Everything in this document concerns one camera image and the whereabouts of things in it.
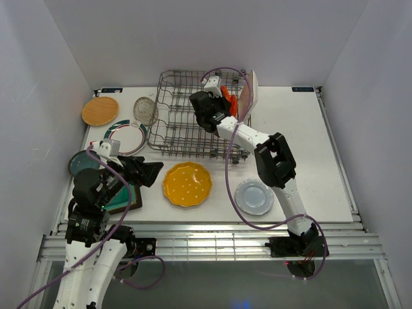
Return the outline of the orange round plate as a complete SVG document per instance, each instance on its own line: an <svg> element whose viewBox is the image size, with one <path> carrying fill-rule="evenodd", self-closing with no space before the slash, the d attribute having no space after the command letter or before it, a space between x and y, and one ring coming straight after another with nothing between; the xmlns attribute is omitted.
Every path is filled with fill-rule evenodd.
<svg viewBox="0 0 412 309"><path fill-rule="evenodd" d="M221 90L221 94L225 97L225 99L228 102L230 102L231 105L233 105L235 101L237 100L236 96L230 94L226 86L221 86L220 90Z"/></svg>
<svg viewBox="0 0 412 309"><path fill-rule="evenodd" d="M238 98L235 95L230 96L230 114L234 117L238 115Z"/></svg>

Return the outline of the white rectangular plate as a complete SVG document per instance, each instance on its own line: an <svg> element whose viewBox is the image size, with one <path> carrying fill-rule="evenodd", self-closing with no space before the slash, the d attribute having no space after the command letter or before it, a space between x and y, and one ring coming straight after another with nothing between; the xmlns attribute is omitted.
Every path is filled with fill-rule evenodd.
<svg viewBox="0 0 412 309"><path fill-rule="evenodd" d="M246 121L257 103L258 78L255 71L251 70L248 74L247 82L238 98L238 119Z"/></svg>

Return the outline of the yellow dotted scalloped plate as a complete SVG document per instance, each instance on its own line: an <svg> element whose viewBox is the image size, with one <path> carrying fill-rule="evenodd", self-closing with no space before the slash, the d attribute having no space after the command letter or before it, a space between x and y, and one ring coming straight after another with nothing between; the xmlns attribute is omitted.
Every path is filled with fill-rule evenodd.
<svg viewBox="0 0 412 309"><path fill-rule="evenodd" d="M199 206L209 197L212 178L201 164L184 162L166 172L162 186L165 197L173 205L189 208Z"/></svg>

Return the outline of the light blue scalloped plate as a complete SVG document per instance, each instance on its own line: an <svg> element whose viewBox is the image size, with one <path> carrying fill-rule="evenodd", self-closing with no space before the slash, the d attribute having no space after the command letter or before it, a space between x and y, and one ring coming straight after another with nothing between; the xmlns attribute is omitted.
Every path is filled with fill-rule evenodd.
<svg viewBox="0 0 412 309"><path fill-rule="evenodd" d="M251 216L262 216L272 210L275 202L274 192L261 180L247 179L235 191L236 206Z"/></svg>

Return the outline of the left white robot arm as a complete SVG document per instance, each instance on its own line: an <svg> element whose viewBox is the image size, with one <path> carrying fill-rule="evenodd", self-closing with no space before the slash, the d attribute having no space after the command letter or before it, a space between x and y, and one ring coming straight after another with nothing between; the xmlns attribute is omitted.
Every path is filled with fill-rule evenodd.
<svg viewBox="0 0 412 309"><path fill-rule="evenodd" d="M119 156L103 169L88 167L75 175L55 308L100 308L121 260L147 255L132 227L108 225L106 207L122 189L152 186L163 166L142 156Z"/></svg>

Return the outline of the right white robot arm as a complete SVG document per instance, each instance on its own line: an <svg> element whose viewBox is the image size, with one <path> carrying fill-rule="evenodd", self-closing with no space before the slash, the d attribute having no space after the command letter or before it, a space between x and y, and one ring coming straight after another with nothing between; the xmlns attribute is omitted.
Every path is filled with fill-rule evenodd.
<svg viewBox="0 0 412 309"><path fill-rule="evenodd" d="M199 91L189 100L200 127L254 155L257 175L276 195L286 218L288 236L269 239L265 245L271 256L327 256L324 233L308 217L297 189L296 162L286 138L281 133L268 135L242 124L230 114L230 104L223 97L212 98Z"/></svg>

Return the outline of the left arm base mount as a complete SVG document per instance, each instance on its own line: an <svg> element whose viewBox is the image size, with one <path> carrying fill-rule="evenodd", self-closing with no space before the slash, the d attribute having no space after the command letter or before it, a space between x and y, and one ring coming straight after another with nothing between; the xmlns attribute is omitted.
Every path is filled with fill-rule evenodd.
<svg viewBox="0 0 412 309"><path fill-rule="evenodd" d="M142 258L156 254L156 238L131 238L126 240L124 258Z"/></svg>

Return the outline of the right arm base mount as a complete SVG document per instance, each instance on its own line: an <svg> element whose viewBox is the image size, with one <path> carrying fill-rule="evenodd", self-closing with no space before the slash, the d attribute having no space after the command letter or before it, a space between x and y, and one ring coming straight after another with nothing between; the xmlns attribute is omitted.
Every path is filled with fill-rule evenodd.
<svg viewBox="0 0 412 309"><path fill-rule="evenodd" d="M270 249L270 256L273 258L323 257L325 253L323 238L319 236L309 243L291 237L271 237L265 246Z"/></svg>

